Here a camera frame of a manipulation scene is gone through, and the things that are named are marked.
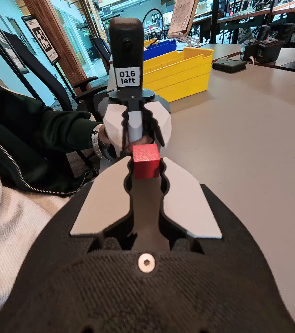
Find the black office chair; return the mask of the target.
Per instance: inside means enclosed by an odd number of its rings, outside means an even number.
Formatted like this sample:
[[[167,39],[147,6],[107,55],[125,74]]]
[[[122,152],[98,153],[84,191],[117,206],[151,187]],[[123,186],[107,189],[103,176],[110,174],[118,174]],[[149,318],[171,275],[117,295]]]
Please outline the black office chair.
[[[74,120],[79,119],[79,116],[83,116],[83,119],[89,116],[94,116],[96,120],[92,120],[93,123],[101,120],[101,116],[98,114],[94,98],[97,101],[101,101],[101,97],[105,96],[107,86],[98,85],[89,90],[84,90],[83,93],[76,97],[76,101],[84,100],[79,104],[77,110],[73,110],[69,96],[65,88],[60,82],[41,64],[39,60],[27,49],[24,43],[13,34],[3,32],[12,48],[18,56],[21,58],[27,68],[40,80],[42,83],[54,94],[59,102],[62,111],[53,110],[51,120],[60,121],[60,124],[64,124],[65,120],[69,121],[71,125]]]

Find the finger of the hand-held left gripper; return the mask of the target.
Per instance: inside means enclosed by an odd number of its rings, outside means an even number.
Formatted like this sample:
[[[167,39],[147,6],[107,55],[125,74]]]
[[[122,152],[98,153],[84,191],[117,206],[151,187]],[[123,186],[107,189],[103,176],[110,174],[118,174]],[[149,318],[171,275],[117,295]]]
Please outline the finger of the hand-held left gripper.
[[[147,121],[155,139],[166,148],[171,137],[171,114],[160,102],[148,102],[143,106],[143,118]]]
[[[124,127],[124,113],[127,111],[127,106],[121,104],[108,104],[103,123],[105,130],[113,145],[116,156],[120,157],[125,146],[125,127]]]

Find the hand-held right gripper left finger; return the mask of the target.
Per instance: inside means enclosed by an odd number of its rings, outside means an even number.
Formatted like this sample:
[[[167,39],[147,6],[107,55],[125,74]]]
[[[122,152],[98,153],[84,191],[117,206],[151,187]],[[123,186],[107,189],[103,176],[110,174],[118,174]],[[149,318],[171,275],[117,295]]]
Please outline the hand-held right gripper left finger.
[[[71,236],[128,236],[133,229],[132,157],[125,156],[94,180]]]

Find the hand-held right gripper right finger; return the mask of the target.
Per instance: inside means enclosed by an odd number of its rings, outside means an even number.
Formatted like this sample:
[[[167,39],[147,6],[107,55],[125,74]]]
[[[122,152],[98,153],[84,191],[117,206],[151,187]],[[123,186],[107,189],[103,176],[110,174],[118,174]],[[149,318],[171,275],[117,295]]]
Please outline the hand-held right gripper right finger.
[[[222,238],[199,181],[167,157],[162,159],[162,217],[193,238]]]

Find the cardboard board on stand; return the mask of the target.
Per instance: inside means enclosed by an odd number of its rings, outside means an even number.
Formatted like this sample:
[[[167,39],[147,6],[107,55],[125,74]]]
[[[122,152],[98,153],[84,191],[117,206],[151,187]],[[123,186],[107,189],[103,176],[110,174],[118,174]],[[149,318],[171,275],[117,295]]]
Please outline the cardboard board on stand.
[[[176,0],[168,30],[168,39],[186,43],[187,47],[198,47],[200,40],[189,36],[198,0]]]

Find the silver wristwatch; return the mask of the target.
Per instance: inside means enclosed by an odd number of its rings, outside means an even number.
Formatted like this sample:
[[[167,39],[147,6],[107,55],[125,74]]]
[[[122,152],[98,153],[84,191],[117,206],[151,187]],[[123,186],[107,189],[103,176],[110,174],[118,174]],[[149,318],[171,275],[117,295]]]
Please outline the silver wristwatch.
[[[101,124],[97,125],[92,133],[91,133],[91,142],[92,142],[92,147],[95,152],[95,154],[101,159],[101,160],[107,160],[107,158],[102,154],[100,147],[99,147],[99,130],[101,128]]]

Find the person's clothed torso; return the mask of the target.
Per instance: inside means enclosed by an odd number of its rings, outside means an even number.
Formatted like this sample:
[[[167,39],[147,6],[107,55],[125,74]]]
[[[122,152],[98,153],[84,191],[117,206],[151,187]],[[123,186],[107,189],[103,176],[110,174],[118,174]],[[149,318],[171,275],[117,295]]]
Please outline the person's clothed torso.
[[[21,139],[12,116],[27,103],[44,106],[0,85],[0,310],[37,236],[92,175],[74,177],[68,152],[37,150]]]

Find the wooden post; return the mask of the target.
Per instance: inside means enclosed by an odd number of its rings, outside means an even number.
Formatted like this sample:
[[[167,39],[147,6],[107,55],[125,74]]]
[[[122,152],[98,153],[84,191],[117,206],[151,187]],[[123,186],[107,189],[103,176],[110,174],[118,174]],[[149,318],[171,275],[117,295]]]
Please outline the wooden post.
[[[87,79],[81,63],[66,35],[54,7],[49,0],[24,0],[30,14],[35,15],[60,56],[59,65],[73,87]]]

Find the person's left hand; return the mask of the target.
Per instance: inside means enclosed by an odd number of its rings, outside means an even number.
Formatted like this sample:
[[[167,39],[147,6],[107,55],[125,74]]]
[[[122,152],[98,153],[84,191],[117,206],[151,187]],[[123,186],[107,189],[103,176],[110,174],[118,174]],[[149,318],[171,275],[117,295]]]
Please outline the person's left hand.
[[[108,138],[108,135],[105,130],[104,124],[101,125],[99,131],[98,131],[98,140],[104,145],[109,147],[111,145],[111,141]],[[144,145],[144,144],[151,144],[154,141],[152,137],[149,136],[148,133],[142,136],[141,139],[130,142],[129,140],[129,134],[126,130],[125,132],[125,145],[123,150],[129,150],[132,151],[133,145]]]

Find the grey desk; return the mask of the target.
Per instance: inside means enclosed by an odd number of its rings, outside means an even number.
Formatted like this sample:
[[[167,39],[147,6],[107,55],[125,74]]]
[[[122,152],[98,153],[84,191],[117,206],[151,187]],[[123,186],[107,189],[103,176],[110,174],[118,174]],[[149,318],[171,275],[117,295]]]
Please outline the grey desk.
[[[250,231],[295,321],[295,73],[211,70],[208,90],[170,102],[162,156],[208,186]]]

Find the blue plastic bin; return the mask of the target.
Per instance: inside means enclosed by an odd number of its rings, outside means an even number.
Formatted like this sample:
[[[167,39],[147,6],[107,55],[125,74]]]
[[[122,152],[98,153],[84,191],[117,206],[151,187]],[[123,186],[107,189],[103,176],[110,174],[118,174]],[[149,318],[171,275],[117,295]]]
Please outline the blue plastic bin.
[[[146,50],[144,51],[143,60],[147,61],[153,59],[158,56],[162,56],[164,54],[176,51],[177,49],[177,41],[175,39],[170,40],[157,40],[154,44],[146,45]]]

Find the red cube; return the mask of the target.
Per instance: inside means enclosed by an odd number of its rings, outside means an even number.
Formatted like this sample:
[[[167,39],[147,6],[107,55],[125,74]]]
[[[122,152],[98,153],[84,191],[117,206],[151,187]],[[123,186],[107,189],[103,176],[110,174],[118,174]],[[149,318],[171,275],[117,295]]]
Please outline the red cube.
[[[132,154],[136,180],[159,177],[161,158],[157,144],[133,145]]]

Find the yellow plastic bin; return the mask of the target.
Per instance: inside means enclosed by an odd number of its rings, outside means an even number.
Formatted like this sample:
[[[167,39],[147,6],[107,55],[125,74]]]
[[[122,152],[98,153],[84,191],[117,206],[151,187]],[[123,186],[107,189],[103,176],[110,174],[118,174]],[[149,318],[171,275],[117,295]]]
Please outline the yellow plastic bin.
[[[208,89],[214,49],[184,48],[144,61],[143,88],[167,102]]]

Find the black framed marker sign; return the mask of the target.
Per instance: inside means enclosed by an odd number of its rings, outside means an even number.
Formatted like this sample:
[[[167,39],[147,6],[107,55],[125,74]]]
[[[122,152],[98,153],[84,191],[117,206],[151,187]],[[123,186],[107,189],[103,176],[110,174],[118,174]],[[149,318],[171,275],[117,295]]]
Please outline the black framed marker sign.
[[[39,23],[35,15],[22,16],[21,19],[25,23],[28,30],[33,35],[33,38],[36,40],[37,44],[40,46],[41,50],[49,60],[52,66],[54,66],[59,60],[60,56],[55,49],[50,38],[43,29],[41,23]]]

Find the black charger dock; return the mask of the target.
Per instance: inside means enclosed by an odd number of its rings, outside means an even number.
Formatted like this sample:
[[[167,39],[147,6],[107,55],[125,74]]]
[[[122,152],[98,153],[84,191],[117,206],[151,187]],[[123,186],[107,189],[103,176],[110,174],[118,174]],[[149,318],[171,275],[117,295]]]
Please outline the black charger dock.
[[[246,69],[247,62],[243,60],[234,60],[230,58],[219,59],[212,64],[212,69],[225,72],[237,73]]]

